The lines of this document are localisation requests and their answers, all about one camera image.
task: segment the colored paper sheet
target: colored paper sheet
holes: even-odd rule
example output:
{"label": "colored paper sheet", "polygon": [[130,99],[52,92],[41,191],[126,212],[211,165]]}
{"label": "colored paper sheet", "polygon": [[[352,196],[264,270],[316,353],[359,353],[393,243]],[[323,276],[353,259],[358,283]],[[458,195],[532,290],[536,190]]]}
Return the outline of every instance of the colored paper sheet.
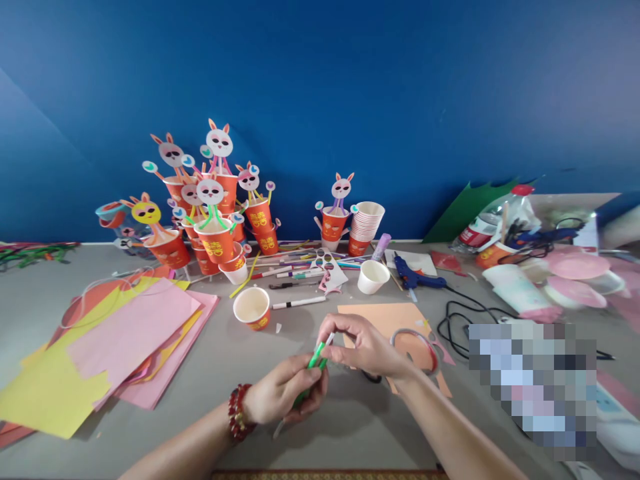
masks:
{"label": "colored paper sheet", "polygon": [[[100,325],[156,279],[144,278],[135,291],[113,290],[72,329],[29,364],[0,391],[0,418],[65,439],[93,411],[93,402],[109,390],[107,374],[83,380],[67,354],[67,347]],[[186,289],[188,282],[178,282]]]}
{"label": "colored paper sheet", "polygon": [[136,380],[133,383],[149,381],[155,377],[155,374],[158,373],[158,370],[160,370],[160,368],[162,368],[162,366],[167,362],[169,356],[173,353],[178,344],[182,342],[182,340],[188,334],[189,330],[191,330],[195,322],[198,320],[198,318],[200,318],[200,315],[202,315],[202,310],[198,310],[197,312],[195,312],[189,318],[189,320],[187,320],[185,324],[182,325],[182,327],[178,328],[178,330],[176,330],[174,334],[167,339],[166,342],[160,345],[160,348],[158,348],[158,350],[151,354],[151,365],[149,366],[149,373],[140,380]]}
{"label": "colored paper sheet", "polygon": [[431,260],[431,256],[428,253],[412,253],[412,252],[403,252],[400,250],[387,249],[385,250],[385,260],[387,261],[387,266],[390,269],[395,268],[395,252],[398,252],[405,262],[407,262],[407,266],[413,270],[414,272],[421,271],[421,275],[426,275],[428,277],[437,277],[438,272],[435,270],[435,266],[433,265],[433,260]]}
{"label": "colored paper sheet", "polygon": [[116,393],[118,398],[146,410],[153,410],[160,401],[160,398],[162,398],[162,395],[169,386],[171,379],[187,356],[191,346],[198,338],[198,335],[200,335],[202,328],[204,328],[207,320],[219,301],[219,298],[215,295],[207,295],[206,293],[194,291],[188,291],[187,293],[204,305],[202,315],[200,315],[198,320],[196,320],[194,326],[189,330],[189,332],[187,332],[185,338],[180,342],[180,344],[178,344],[176,349],[165,362],[164,366],[158,371],[152,380],[121,388]]}
{"label": "colored paper sheet", "polygon": [[67,352],[82,378],[107,373],[110,387],[95,402],[96,408],[199,307],[200,302],[160,279],[70,344]]}
{"label": "colored paper sheet", "polygon": [[[396,330],[401,328],[415,330],[426,338],[429,338],[429,332],[424,326],[426,318],[424,318],[414,303],[338,305],[338,312],[362,315],[388,339],[391,338]],[[350,338],[346,335],[344,335],[343,338],[347,348],[354,347]],[[405,355],[407,353],[410,354],[411,360],[418,368],[431,368],[431,354],[419,338],[414,337],[413,335],[398,335],[395,339],[395,347]]]}
{"label": "colored paper sheet", "polygon": [[508,194],[518,183],[518,178],[499,187],[492,187],[490,183],[487,183],[481,187],[471,188],[471,184],[468,183],[435,225],[431,227],[422,243],[454,240],[484,207]]}

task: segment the blurred object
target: blurred object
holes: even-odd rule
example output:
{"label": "blurred object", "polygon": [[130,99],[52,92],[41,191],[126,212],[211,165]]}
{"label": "blurred object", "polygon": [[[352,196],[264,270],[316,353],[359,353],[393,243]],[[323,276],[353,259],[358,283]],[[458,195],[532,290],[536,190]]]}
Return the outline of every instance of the blurred object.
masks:
{"label": "blurred object", "polygon": [[640,240],[640,205],[610,221],[600,238],[602,247],[606,249]]}

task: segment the white pen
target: white pen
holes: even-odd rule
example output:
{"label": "white pen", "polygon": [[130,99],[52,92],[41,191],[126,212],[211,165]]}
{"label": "white pen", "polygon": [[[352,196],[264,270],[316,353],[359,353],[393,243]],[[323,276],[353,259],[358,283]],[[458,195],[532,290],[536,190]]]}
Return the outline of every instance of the white pen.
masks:
{"label": "white pen", "polygon": [[304,299],[304,300],[294,300],[294,301],[284,302],[284,303],[274,303],[273,309],[280,310],[283,308],[298,307],[300,305],[307,305],[308,303],[322,302],[326,299],[327,299],[326,297],[314,297],[314,298]]}
{"label": "white pen", "polygon": [[278,273],[275,277],[276,278],[286,278],[286,277],[292,277],[294,275],[301,275],[303,273],[324,273],[324,270],[319,269],[319,268],[312,268],[312,269],[306,269],[306,270],[296,270],[296,271],[289,271],[286,273]]}

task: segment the pink paper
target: pink paper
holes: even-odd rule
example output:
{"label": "pink paper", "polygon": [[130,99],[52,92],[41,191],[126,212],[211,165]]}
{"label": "pink paper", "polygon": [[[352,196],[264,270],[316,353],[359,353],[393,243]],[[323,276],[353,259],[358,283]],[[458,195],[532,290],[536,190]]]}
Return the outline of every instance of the pink paper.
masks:
{"label": "pink paper", "polygon": [[186,293],[204,305],[202,314],[169,356],[166,363],[158,370],[154,378],[146,382],[136,383],[135,385],[126,385],[116,392],[118,398],[146,410],[153,410],[160,401],[160,398],[162,398],[171,379],[187,356],[191,346],[198,338],[202,328],[211,316],[211,312],[216,308],[219,301],[219,298],[215,295],[207,295],[206,293],[194,291],[188,291]]}
{"label": "pink paper", "polygon": [[107,372],[111,387],[95,409],[200,306],[169,280],[160,279],[68,346],[80,376]]}

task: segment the green paper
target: green paper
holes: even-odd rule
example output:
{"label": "green paper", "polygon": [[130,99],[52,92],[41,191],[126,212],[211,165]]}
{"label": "green paper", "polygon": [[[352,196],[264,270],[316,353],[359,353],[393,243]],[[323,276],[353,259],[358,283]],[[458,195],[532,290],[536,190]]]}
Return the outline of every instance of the green paper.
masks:
{"label": "green paper", "polygon": [[512,188],[519,185],[518,177],[509,183],[492,187],[486,183],[480,187],[471,188],[471,182],[460,192],[449,208],[440,216],[429,230],[422,243],[450,242],[492,201],[508,194]]}

